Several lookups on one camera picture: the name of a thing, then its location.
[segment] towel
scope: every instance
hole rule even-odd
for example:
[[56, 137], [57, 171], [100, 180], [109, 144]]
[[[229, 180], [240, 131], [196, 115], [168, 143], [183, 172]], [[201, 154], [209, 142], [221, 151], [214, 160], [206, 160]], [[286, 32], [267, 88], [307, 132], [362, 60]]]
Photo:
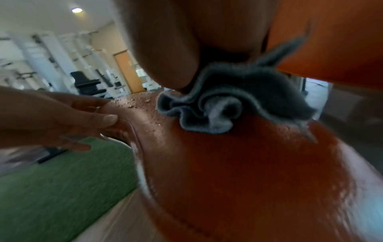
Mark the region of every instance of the towel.
[[306, 128], [315, 114], [288, 77], [275, 67], [297, 50], [308, 34], [286, 41], [252, 63], [211, 63], [196, 77], [190, 93], [162, 92], [157, 100], [160, 114], [179, 117], [183, 129], [221, 134], [233, 127], [242, 113]]

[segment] artificial grass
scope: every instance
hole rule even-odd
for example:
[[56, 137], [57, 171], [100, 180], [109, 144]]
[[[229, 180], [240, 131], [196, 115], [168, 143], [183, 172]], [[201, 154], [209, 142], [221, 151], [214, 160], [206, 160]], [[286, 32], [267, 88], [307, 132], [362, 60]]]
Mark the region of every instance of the artificial grass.
[[136, 188], [127, 147], [85, 143], [91, 151], [0, 178], [0, 242], [69, 242]]

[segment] microfiber cloth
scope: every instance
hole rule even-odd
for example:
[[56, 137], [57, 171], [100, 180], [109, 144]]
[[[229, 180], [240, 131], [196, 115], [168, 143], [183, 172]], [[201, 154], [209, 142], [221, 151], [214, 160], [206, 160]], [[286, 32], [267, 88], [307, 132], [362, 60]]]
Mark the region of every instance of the microfiber cloth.
[[162, 92], [160, 114], [179, 117], [187, 131], [221, 134], [233, 127], [242, 113], [296, 125], [311, 136], [306, 124], [315, 113], [288, 77], [275, 67], [306, 40], [306, 35], [286, 41], [252, 63], [211, 63], [196, 77], [189, 94]]

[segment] wooden door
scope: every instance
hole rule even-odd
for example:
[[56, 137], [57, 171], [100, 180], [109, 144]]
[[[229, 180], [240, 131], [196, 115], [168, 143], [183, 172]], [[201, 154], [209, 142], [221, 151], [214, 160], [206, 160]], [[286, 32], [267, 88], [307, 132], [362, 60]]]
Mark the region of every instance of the wooden door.
[[140, 78], [137, 76], [136, 70], [132, 66], [132, 59], [127, 51], [115, 55], [118, 67], [125, 77], [126, 83], [132, 93], [143, 92], [145, 89], [142, 87]]

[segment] recessed light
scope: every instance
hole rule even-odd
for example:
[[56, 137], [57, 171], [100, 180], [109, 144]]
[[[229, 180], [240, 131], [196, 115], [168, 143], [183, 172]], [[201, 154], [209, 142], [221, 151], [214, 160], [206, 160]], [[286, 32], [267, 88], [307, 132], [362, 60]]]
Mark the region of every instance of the recessed light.
[[81, 13], [83, 10], [81, 8], [72, 8], [72, 12], [75, 14]]

